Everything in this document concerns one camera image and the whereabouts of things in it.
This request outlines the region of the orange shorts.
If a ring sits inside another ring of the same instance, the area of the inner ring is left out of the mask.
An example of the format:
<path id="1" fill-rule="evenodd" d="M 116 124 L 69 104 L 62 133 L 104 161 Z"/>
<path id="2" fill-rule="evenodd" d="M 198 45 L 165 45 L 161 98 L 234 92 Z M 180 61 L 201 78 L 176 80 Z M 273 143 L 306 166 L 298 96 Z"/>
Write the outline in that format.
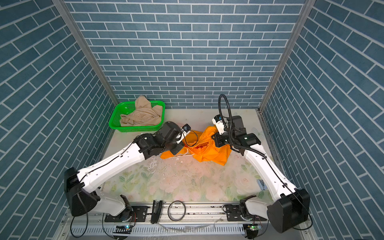
<path id="1" fill-rule="evenodd" d="M 228 145 L 216 147 L 215 141 L 212 139 L 214 134 L 218 133 L 216 127 L 207 127 L 203 132 L 189 133 L 183 140 L 184 147 L 176 155 L 170 151 L 161 154 L 160 158 L 165 160 L 180 155 L 191 154 L 198 162 L 214 162 L 224 166 L 231 154 Z"/>

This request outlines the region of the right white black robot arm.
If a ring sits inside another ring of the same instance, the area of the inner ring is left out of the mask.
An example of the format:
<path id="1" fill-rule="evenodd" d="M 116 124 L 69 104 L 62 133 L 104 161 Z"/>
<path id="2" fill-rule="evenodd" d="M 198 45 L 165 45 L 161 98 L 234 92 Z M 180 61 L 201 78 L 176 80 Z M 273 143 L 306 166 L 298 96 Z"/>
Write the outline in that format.
<path id="1" fill-rule="evenodd" d="M 264 186 L 269 190 L 273 203 L 266 204 L 256 196 L 240 201 L 240 214 L 245 220 L 261 217 L 268 220 L 278 233 L 311 220 L 309 213 L 310 195 L 305 189 L 298 189 L 279 170 L 267 155 L 259 138 L 248 134 L 240 116 L 225 118 L 217 115 L 213 124 L 218 132 L 212 136 L 216 147 L 230 147 L 240 153 L 256 169 Z"/>

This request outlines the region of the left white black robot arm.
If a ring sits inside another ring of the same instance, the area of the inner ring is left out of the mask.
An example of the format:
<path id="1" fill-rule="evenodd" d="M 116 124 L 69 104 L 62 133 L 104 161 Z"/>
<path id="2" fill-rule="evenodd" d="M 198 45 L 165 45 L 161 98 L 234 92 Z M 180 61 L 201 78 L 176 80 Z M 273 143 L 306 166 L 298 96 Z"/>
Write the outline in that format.
<path id="1" fill-rule="evenodd" d="M 167 151 L 176 155 L 185 146 L 183 139 L 190 131 L 188 124 L 179 127 L 168 121 L 157 132 L 135 137 L 122 150 L 94 165 L 80 170 L 74 167 L 66 170 L 64 188 L 71 215 L 79 217 L 89 212 L 105 213 L 120 222 L 130 221 L 133 218 L 133 208 L 128 198 L 104 193 L 99 186 L 126 168 L 152 156 Z"/>

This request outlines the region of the beige shorts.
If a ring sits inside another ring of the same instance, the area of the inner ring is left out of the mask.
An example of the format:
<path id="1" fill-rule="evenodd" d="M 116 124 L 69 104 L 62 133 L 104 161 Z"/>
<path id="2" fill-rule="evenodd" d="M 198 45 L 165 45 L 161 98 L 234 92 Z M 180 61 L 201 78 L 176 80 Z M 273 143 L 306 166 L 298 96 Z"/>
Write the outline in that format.
<path id="1" fill-rule="evenodd" d="M 121 115 L 120 124 L 122 127 L 156 126 L 161 123 L 163 107 L 152 104 L 145 96 L 140 96 L 135 101 L 136 109 L 128 114 Z"/>

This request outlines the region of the green plastic basket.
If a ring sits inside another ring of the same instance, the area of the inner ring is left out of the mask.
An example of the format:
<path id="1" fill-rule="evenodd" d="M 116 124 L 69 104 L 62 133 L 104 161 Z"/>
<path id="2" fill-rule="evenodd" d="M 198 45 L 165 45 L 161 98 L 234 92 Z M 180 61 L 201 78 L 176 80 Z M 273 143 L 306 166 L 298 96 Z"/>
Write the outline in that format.
<path id="1" fill-rule="evenodd" d="M 118 104 L 114 111 L 112 112 L 111 118 L 109 120 L 109 127 L 113 130 L 118 130 L 121 133 L 128 133 L 128 132 L 153 132 L 158 131 L 165 121 L 165 109 L 166 104 L 163 101 L 150 101 L 151 106 L 162 106 L 162 118 L 161 122 L 158 125 L 155 126 L 128 126 L 128 127 L 122 127 L 120 120 L 121 115 L 128 115 L 136 110 L 135 101 L 131 102 L 122 102 Z"/>

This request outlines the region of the right circuit board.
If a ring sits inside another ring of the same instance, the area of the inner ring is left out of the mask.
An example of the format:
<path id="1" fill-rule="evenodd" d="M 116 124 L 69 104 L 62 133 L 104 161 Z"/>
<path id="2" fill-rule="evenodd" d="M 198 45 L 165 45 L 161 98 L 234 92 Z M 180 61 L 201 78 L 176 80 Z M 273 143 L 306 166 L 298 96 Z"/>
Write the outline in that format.
<path id="1" fill-rule="evenodd" d="M 257 224 L 243 224 L 243 227 L 247 235 L 257 235 L 261 229 Z"/>

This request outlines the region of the circuit board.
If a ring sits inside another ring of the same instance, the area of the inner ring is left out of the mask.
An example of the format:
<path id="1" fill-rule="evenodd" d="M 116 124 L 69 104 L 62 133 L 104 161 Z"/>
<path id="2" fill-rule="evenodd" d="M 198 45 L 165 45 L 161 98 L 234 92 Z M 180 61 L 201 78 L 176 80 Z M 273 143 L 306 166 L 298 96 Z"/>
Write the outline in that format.
<path id="1" fill-rule="evenodd" d="M 261 229 L 257 224 L 243 224 L 243 227 L 247 235 L 257 235 Z"/>
<path id="2" fill-rule="evenodd" d="M 114 235 L 117 235 L 117 234 L 131 234 L 132 230 L 133 230 L 133 227 L 129 226 L 129 225 L 116 226 L 113 234 Z"/>

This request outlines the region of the left circuit board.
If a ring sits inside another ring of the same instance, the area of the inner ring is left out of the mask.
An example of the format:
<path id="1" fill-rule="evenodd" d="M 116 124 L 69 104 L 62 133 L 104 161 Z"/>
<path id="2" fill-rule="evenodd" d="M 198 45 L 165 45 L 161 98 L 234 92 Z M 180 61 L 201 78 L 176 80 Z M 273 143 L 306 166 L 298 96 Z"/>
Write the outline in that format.
<path id="1" fill-rule="evenodd" d="M 133 227 L 129 226 L 129 225 L 116 226 L 113 234 L 114 235 L 117 235 L 117 234 L 131 234 L 132 230 L 133 230 Z"/>

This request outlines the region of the black clamp bracket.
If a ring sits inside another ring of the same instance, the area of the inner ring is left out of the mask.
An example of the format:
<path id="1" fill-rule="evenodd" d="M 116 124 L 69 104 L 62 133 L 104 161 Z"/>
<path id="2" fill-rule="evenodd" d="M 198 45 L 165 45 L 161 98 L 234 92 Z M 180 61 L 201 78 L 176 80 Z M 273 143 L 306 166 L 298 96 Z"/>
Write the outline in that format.
<path id="1" fill-rule="evenodd" d="M 163 208 L 163 201 L 153 201 L 151 224 L 157 224 L 160 220 Z"/>

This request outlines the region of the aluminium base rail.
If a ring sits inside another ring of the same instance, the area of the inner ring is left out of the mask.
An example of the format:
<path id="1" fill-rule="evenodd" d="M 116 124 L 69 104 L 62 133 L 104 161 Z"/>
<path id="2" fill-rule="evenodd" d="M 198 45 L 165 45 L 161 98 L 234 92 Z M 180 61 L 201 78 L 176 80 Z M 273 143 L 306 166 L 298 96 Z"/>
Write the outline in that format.
<path id="1" fill-rule="evenodd" d="M 134 219 L 120 222 L 109 214 L 89 213 L 87 216 L 73 219 L 66 214 L 55 240 L 86 240 L 101 237 L 106 240 L 132 240 L 133 238 L 171 238 L 186 239 L 192 236 L 228 235 L 240 237 L 242 240 L 262 239 L 298 239 L 315 240 L 317 236 L 311 229 L 310 222 L 300 224 L 279 234 L 272 224 L 261 217 L 245 220 L 239 211 L 238 204 L 229 203 L 176 203 L 163 202 L 162 214 L 157 224 L 151 224 L 153 203 L 133 203 Z M 257 235 L 247 235 L 243 224 L 257 224 L 261 227 Z M 116 226 L 133 227 L 131 234 L 113 232 Z"/>

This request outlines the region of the right corner aluminium post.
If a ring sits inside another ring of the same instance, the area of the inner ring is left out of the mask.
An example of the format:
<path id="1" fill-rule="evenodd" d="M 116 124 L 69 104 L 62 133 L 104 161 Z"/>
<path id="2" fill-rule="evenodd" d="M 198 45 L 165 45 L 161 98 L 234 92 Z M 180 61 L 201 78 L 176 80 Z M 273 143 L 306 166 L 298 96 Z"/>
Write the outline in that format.
<path id="1" fill-rule="evenodd" d="M 303 5 L 303 8 L 299 14 L 299 17 L 298 17 L 298 21 L 297 23 L 295 24 L 294 28 L 293 28 L 293 31 L 292 31 L 292 34 L 290 36 L 290 38 L 288 39 L 287 41 L 287 45 L 284 49 L 284 52 L 279 60 L 279 63 L 275 69 L 275 72 L 274 72 L 274 75 L 272 76 L 271 78 L 271 81 L 267 87 L 267 90 L 266 90 L 266 93 L 262 99 L 262 102 L 260 104 L 260 107 L 259 107 L 259 112 L 262 113 L 266 107 L 267 107 L 267 104 L 268 104 L 268 101 L 273 93 L 273 90 L 275 88 L 275 86 L 277 85 L 278 81 L 279 81 L 279 77 L 281 76 L 282 74 L 282 71 L 288 61 L 288 58 L 295 46 L 295 43 L 297 42 L 298 38 L 299 38 L 299 35 L 304 27 L 304 24 L 307 20 L 307 18 L 309 17 L 309 14 L 315 4 L 315 0 L 307 0 L 305 1 L 305 4 Z"/>

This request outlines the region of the corner aluminium post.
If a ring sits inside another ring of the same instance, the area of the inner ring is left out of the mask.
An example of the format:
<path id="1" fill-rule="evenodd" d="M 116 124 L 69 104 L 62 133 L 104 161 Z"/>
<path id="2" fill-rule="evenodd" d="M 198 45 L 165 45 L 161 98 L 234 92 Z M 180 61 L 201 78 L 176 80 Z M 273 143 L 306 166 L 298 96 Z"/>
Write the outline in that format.
<path id="1" fill-rule="evenodd" d="M 267 104 L 268 104 L 268 101 L 273 93 L 273 90 L 275 88 L 275 86 L 277 85 L 278 81 L 279 81 L 279 77 L 281 76 L 282 74 L 282 71 L 288 61 L 288 58 L 295 46 L 295 43 L 297 42 L 298 38 L 299 38 L 299 35 L 304 27 L 304 24 L 307 20 L 307 18 L 309 17 L 309 14 L 315 4 L 315 0 L 307 0 L 305 1 L 305 4 L 303 5 L 303 8 L 299 14 L 299 17 L 298 17 L 298 21 L 297 23 L 295 24 L 294 28 L 293 28 L 293 31 L 292 31 L 292 34 L 290 36 L 290 38 L 288 39 L 287 41 L 287 45 L 284 49 L 284 52 L 279 60 L 279 63 L 275 69 L 275 72 L 274 72 L 274 75 L 272 76 L 271 78 L 271 81 L 267 87 L 267 90 L 266 90 L 266 93 L 262 99 L 262 102 L 260 104 L 260 107 L 259 107 L 259 112 L 262 113 L 266 107 L 267 107 Z"/>
<path id="2" fill-rule="evenodd" d="M 75 19 L 71 15 L 65 1 L 62 0 L 52 0 L 54 6 L 58 10 L 60 16 L 66 23 L 67 27 L 69 28 L 71 34 L 75 38 L 77 44 L 79 45 L 80 49 L 82 50 L 83 54 L 89 61 L 89 64 L 91 65 L 92 69 L 98 76 L 100 82 L 102 83 L 103 87 L 107 91 L 109 97 L 113 101 L 113 103 L 118 105 L 120 102 L 115 95 L 114 91 L 112 90 L 112 87 L 110 83 L 108 82 L 103 70 L 101 69 L 99 63 L 97 62 L 94 54 L 92 53 L 92 50 L 90 49 L 86 39 L 84 38 L 83 34 L 81 33 L 81 30 L 79 29 Z"/>

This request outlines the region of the left corner aluminium post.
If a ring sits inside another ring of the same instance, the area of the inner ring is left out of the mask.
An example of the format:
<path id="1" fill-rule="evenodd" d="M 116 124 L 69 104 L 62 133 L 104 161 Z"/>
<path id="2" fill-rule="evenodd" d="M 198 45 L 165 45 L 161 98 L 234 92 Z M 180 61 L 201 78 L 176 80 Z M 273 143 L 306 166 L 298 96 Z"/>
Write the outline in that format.
<path id="1" fill-rule="evenodd" d="M 69 28 L 71 34 L 75 38 L 77 44 L 79 45 L 80 49 L 82 50 L 83 54 L 89 61 L 89 64 L 91 65 L 92 69 L 98 76 L 100 82 L 102 83 L 103 87 L 107 91 L 109 97 L 113 101 L 113 103 L 118 105 L 120 102 L 115 95 L 114 91 L 112 90 L 112 87 L 110 83 L 108 82 L 103 70 L 101 69 L 99 63 L 97 62 L 94 54 L 92 53 L 92 50 L 90 49 L 86 39 L 84 38 L 83 34 L 81 33 L 81 30 L 79 29 L 75 19 L 71 15 L 65 1 L 62 0 L 52 0 L 54 6 L 58 10 L 60 16 L 66 23 L 67 27 Z"/>

